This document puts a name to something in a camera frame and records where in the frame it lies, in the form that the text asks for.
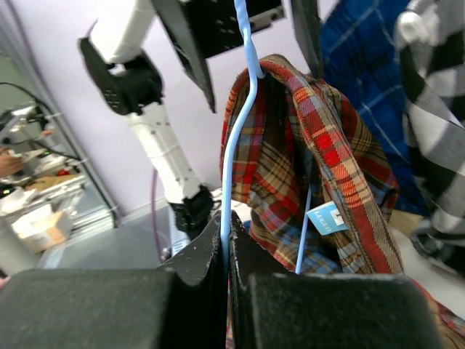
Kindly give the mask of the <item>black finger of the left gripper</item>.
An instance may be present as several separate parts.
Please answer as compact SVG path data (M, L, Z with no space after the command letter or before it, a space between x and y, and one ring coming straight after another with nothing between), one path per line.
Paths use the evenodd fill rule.
M212 113L217 112L216 99L206 56L201 48L196 1L153 0L160 18L185 74L202 91Z

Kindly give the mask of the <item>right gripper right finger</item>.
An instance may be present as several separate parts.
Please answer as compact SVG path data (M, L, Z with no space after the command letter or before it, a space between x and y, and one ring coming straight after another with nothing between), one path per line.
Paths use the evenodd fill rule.
M441 348L425 297L388 274L296 275L231 216L230 299L237 348Z

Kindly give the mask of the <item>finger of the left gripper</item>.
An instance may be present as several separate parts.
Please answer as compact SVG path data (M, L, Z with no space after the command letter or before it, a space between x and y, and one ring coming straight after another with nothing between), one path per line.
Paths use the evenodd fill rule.
M291 0L294 35L315 79L323 77L320 50L320 16L317 0Z

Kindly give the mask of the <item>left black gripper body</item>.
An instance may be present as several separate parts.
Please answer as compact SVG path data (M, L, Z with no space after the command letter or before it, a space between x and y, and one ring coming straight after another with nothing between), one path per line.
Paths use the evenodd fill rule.
M204 57L210 58L243 45L233 0L182 1L194 38ZM281 0L247 0L251 32L269 28L285 17Z

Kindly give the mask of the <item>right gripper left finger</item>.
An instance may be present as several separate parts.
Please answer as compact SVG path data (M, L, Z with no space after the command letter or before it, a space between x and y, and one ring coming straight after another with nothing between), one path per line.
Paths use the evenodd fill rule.
M3 348L223 348L220 216L155 269L27 270L1 291Z

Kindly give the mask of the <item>light blue hanger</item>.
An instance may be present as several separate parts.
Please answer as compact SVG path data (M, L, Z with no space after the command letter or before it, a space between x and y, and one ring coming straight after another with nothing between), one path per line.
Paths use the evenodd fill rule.
M225 146L225 155L222 167L222 212L221 212L221 227L220 241L222 248L224 274L229 273L229 235L231 227L231 191L232 191L232 172L233 172L233 157L235 147L240 135L240 131L246 121L248 113L255 101L258 91L258 80L265 77L264 72L259 64L259 58L256 53L251 37L251 26L248 20L248 12L245 1L235 1L236 17L238 27L243 37L244 51L246 54L248 75L249 75L249 92L246 101L241 108L236 122L232 126L230 137Z

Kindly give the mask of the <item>red brown plaid shirt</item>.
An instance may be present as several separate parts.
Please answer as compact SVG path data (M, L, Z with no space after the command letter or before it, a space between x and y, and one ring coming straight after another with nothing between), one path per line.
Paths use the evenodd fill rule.
M403 272L388 222L399 189L384 151L349 100L281 55L240 132L232 199L249 206L251 236L303 273Z

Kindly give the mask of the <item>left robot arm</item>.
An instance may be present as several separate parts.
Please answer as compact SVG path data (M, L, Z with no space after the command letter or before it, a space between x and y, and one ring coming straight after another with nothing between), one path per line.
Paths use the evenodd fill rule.
M185 73L215 109L207 59L241 46L246 33L283 16L280 1L112 1L79 41L89 75L141 142L163 183L175 225L188 238L205 228L214 202L171 128L162 78L142 43L159 19Z

